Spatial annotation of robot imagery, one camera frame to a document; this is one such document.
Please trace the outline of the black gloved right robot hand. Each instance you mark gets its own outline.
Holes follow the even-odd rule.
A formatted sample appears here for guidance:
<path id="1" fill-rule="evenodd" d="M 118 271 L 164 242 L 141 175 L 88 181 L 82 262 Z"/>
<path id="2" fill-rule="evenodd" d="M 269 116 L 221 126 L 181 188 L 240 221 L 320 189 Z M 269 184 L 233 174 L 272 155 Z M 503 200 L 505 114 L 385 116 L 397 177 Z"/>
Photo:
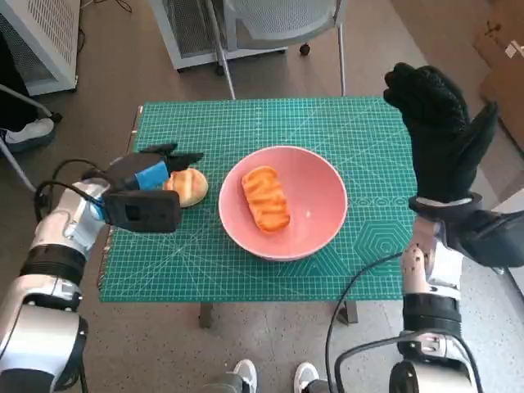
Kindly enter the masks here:
<path id="1" fill-rule="evenodd" d="M 409 132 L 417 198 L 435 206 L 472 199 L 477 168 L 494 135 L 499 107 L 486 103 L 471 118 L 460 88 L 431 65 L 398 63 L 385 75 L 385 101 Z"/>

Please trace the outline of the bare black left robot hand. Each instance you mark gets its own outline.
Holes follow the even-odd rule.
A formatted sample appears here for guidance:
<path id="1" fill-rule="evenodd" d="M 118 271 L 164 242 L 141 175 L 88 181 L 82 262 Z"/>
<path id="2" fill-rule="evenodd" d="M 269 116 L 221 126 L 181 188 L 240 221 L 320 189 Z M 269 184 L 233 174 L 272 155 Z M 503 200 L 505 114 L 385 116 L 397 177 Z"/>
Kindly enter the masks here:
<path id="1" fill-rule="evenodd" d="M 105 170 L 116 190 L 152 190 L 166 182 L 171 173 L 186 170 L 200 161 L 201 152 L 177 153 L 177 143 L 152 145 L 113 161 Z"/>

